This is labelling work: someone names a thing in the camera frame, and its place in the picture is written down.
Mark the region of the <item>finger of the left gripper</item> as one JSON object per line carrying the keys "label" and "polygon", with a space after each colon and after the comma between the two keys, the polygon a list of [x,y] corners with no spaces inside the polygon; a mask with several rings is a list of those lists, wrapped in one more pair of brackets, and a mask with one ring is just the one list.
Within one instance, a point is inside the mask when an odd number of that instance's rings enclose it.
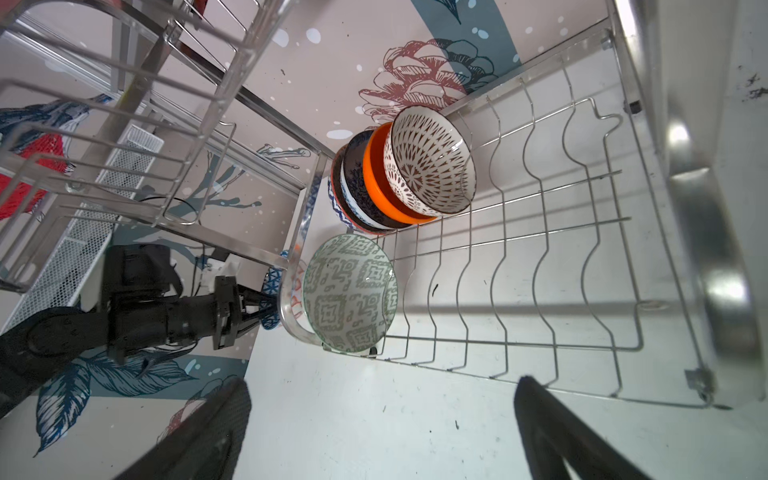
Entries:
{"label": "finger of the left gripper", "polygon": [[277,308],[277,297],[274,294],[266,294],[240,284],[237,285],[237,292],[244,311],[261,311]]}
{"label": "finger of the left gripper", "polygon": [[279,314],[275,308],[258,310],[253,313],[244,314],[242,322],[238,328],[237,335],[244,336],[256,327],[265,330],[272,330],[279,325]]}

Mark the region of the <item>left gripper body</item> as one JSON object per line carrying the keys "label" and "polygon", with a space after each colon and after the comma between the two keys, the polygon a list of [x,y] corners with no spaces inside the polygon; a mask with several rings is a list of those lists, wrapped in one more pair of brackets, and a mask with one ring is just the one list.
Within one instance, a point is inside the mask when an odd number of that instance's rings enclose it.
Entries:
{"label": "left gripper body", "polygon": [[200,340],[211,337],[213,349],[234,345],[242,323],[243,308],[234,276],[217,276],[212,294],[186,297],[179,301],[181,338]]}

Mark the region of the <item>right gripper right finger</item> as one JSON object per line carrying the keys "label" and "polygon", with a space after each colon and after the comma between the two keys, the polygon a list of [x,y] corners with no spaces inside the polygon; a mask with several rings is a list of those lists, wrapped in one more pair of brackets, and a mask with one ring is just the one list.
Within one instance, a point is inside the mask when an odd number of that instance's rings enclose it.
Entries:
{"label": "right gripper right finger", "polygon": [[646,479],[535,378],[517,384],[514,410],[526,460],[534,479]]}

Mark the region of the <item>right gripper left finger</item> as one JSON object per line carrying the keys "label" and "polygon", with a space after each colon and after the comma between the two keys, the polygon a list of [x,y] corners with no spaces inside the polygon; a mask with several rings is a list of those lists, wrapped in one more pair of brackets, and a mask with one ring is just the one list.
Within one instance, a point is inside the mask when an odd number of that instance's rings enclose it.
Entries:
{"label": "right gripper left finger", "polygon": [[180,426],[120,473],[119,479],[231,479],[251,399],[246,382],[224,385]]}

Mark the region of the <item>dark blue patterned bowl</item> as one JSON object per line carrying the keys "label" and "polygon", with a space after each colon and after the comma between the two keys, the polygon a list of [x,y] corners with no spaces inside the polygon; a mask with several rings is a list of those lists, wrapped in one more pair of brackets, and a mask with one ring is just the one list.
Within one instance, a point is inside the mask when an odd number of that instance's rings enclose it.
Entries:
{"label": "dark blue patterned bowl", "polygon": [[[282,283],[283,271],[281,269],[270,267],[267,271],[262,284],[261,292],[275,298],[278,297]],[[261,320],[261,327],[265,330],[273,330],[280,325],[279,308]]]}

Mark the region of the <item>blue floral ceramic bowl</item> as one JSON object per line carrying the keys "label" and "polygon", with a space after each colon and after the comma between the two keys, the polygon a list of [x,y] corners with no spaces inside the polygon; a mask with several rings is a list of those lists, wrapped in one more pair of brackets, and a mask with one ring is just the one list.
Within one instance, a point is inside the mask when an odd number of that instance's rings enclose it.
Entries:
{"label": "blue floral ceramic bowl", "polygon": [[356,134],[346,145],[341,160],[342,195],[354,214],[374,231],[390,231],[406,227],[385,215],[373,202],[365,186],[363,158],[372,130]]}

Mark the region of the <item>orange plastic bowl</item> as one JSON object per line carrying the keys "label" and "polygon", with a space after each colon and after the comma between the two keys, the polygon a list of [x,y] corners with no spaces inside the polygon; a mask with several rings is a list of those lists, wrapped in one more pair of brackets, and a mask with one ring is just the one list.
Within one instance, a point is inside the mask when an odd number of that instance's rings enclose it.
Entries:
{"label": "orange plastic bowl", "polygon": [[376,207],[388,218],[406,226],[424,224],[435,217],[407,207],[389,186],[384,168],[384,145],[392,123],[379,126],[369,139],[363,155],[363,178],[367,193]]}

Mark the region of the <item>stainless steel dish rack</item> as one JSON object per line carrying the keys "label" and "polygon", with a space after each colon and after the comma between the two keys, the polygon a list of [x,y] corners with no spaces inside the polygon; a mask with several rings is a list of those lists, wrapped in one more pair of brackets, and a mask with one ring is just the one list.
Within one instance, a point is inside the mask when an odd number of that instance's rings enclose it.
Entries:
{"label": "stainless steel dish rack", "polygon": [[[446,22],[402,33],[405,4],[5,1],[1,5],[1,326],[72,219],[114,215],[73,306],[99,301],[106,250],[158,244],[187,296],[217,276],[261,291],[283,271],[280,324],[329,352],[302,287],[344,233],[393,264],[392,325],[365,357],[557,392],[679,408],[767,396],[767,347],[713,171],[730,69],[703,72],[653,4],[612,1],[522,63],[497,7],[421,2]],[[358,133],[423,106],[476,167],[461,213],[371,235],[328,195]],[[164,140],[136,195],[96,183],[136,125]],[[211,338],[195,347],[209,345]],[[205,377],[189,348],[139,374],[87,350],[30,396],[74,423],[94,387],[135,397]]]}

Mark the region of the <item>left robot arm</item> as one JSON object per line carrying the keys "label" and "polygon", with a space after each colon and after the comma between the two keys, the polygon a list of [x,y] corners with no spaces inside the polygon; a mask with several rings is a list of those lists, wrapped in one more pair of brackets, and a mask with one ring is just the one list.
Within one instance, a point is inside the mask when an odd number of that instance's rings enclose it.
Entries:
{"label": "left robot arm", "polygon": [[7,414],[87,350],[124,365],[149,350],[145,376],[205,338],[232,346],[277,310],[277,299],[218,276],[207,295],[187,296],[165,245],[114,245],[105,253],[99,301],[90,311],[42,310],[1,336],[1,412]]}

